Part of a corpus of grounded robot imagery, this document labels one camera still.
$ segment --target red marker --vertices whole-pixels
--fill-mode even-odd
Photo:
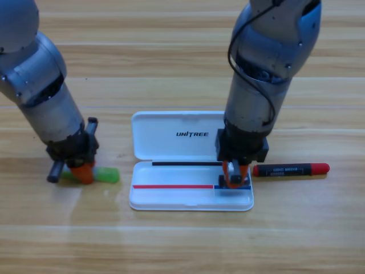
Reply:
[[[253,167],[256,177],[324,175],[330,170],[328,164],[259,164]]]

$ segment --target black cable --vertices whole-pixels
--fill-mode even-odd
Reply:
[[[255,86],[254,84],[252,84],[250,81],[248,81],[241,73],[240,71],[236,68],[236,66],[232,63],[232,48],[233,45],[235,43],[235,41],[237,40],[238,36],[241,35],[241,33],[244,31],[244,29],[251,24],[252,22],[254,22],[255,20],[257,20],[258,18],[262,17],[263,15],[265,15],[266,13],[268,13],[270,10],[272,10],[273,8],[279,6],[283,1],[285,0],[273,0],[273,4],[268,7],[267,9],[265,9],[264,11],[260,12],[259,14],[257,14],[256,16],[254,16],[253,18],[251,18],[250,20],[248,20],[246,23],[244,23],[244,25],[242,27],[240,27],[238,29],[238,31],[236,32],[236,34],[233,36],[232,40],[230,41],[229,44],[229,48],[228,48],[228,63],[231,66],[231,68],[234,70],[235,73],[238,74],[238,76],[241,77],[242,80],[244,80],[248,85],[250,85],[252,88],[254,88],[255,90],[257,90],[268,102],[271,108],[271,113],[272,116],[271,118],[267,121],[267,122],[263,122],[264,126],[267,126],[268,124],[271,124],[276,116],[276,109],[275,106],[273,104],[273,101],[271,101],[271,98],[269,97],[269,95],[266,93],[266,91],[261,90],[260,88],[258,88],[257,86]]]

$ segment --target unitree logo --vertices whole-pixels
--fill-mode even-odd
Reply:
[[[176,136],[187,136],[187,137],[204,137],[209,136],[209,132],[177,132]]]

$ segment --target black line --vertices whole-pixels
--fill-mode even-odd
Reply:
[[[152,162],[153,166],[221,166],[222,162]]]

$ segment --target blue strip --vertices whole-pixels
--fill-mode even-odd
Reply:
[[[215,190],[251,190],[251,186],[243,186],[243,187],[232,189],[232,188],[222,188],[220,186],[215,185],[214,189]]]

